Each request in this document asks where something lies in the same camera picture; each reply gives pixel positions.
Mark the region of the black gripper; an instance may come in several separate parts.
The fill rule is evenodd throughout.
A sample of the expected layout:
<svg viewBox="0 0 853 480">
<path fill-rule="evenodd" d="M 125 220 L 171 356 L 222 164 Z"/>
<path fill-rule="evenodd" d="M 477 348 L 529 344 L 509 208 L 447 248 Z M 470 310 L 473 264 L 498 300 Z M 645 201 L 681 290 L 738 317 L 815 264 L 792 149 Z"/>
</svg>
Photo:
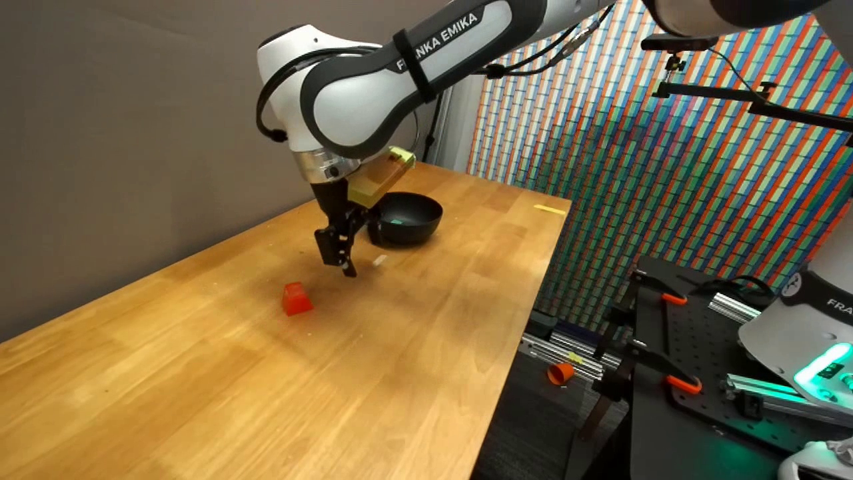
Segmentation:
<svg viewBox="0 0 853 480">
<path fill-rule="evenodd" d="M 314 241 L 325 264 L 342 266 L 345 278 L 358 278 L 351 245 L 354 236 L 365 224 L 365 208 L 351 202 L 346 189 L 346 180 L 311 186 L 314 201 L 329 220 L 329 224 L 314 233 Z"/>
</svg>

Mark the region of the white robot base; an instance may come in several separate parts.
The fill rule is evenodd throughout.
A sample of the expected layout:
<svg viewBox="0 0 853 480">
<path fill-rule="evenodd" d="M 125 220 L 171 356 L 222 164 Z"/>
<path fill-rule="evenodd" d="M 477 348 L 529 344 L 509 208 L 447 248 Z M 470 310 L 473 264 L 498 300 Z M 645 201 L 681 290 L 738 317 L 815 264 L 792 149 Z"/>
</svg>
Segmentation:
<svg viewBox="0 0 853 480">
<path fill-rule="evenodd" d="M 779 300 L 738 329 L 738 341 L 806 401 L 853 414 L 853 206 L 787 278 Z"/>
</svg>

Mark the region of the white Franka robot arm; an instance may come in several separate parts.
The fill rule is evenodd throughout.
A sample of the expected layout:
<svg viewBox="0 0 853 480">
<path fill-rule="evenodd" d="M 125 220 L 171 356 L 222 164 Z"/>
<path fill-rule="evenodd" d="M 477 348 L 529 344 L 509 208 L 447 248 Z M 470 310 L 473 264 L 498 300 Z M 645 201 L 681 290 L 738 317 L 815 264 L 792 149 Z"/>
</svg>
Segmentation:
<svg viewBox="0 0 853 480">
<path fill-rule="evenodd" d="M 365 206 L 349 181 L 421 105 L 543 38 L 569 38 L 618 0 L 447 0 L 387 44 L 346 40 L 295 25 L 255 48 L 255 129 L 298 164 L 329 224 L 314 233 L 325 264 L 354 278 L 351 242 Z"/>
</svg>

